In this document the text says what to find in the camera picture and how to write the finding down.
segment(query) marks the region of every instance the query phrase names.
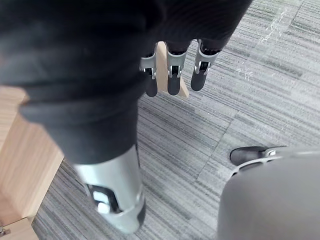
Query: wooden block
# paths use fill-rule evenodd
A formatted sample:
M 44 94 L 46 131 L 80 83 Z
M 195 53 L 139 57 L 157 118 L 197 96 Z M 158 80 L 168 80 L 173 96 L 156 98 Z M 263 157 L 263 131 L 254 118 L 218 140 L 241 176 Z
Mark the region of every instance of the wooden block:
M 17 115 L 17 106 L 25 93 L 19 88 L 0 86 L 0 149 Z
M 39 126 L 18 113 L 26 98 L 19 88 L 0 87 L 0 211 L 5 224 L 32 219 L 63 160 L 63 154 Z
M 7 197 L 0 191 L 0 223 L 1 225 L 8 225 L 19 221 L 22 217 L 17 210 L 12 206 Z
M 39 240 L 26 218 L 7 225 L 4 229 L 10 229 L 10 233 L 2 236 L 1 240 Z
M 22 218 L 36 215 L 63 157 L 42 127 L 16 115 L 0 152 L 0 189 Z
M 158 92 L 168 92 L 168 67 L 167 67 L 167 47 L 163 41 L 160 41 L 156 50 L 156 83 L 158 85 Z M 180 78 L 180 91 L 178 93 L 181 97 L 189 97 L 189 91 L 183 80 Z

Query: robotic hand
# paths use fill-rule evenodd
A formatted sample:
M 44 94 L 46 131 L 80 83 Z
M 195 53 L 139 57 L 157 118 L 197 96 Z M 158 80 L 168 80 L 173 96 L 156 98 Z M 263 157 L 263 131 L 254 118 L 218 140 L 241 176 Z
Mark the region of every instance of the robotic hand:
M 26 91 L 20 113 L 46 129 L 97 211 L 123 233 L 145 218 L 137 102 L 145 91 L 157 94 L 155 45 L 166 42 L 168 92 L 176 95 L 198 39 L 191 80 L 198 91 L 251 1 L 1 3 L 0 84 Z

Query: robotic finger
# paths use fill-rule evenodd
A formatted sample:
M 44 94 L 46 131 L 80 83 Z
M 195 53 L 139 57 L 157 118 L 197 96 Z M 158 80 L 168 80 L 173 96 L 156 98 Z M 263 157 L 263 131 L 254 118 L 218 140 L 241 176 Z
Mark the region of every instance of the robotic finger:
M 220 52 L 208 39 L 199 39 L 198 44 L 191 78 L 191 88 L 194 91 L 200 91 L 204 87 L 208 71 Z
M 155 44 L 154 50 L 150 52 L 145 57 L 141 58 L 140 62 L 140 70 L 148 74 L 148 83 L 146 87 L 146 94 L 149 97 L 154 97 L 157 95 L 158 92 L 158 86 L 157 86 L 157 46 L 158 43 Z
M 181 72 L 185 65 L 190 41 L 166 42 L 166 63 L 168 67 L 168 93 L 177 95 L 180 91 Z

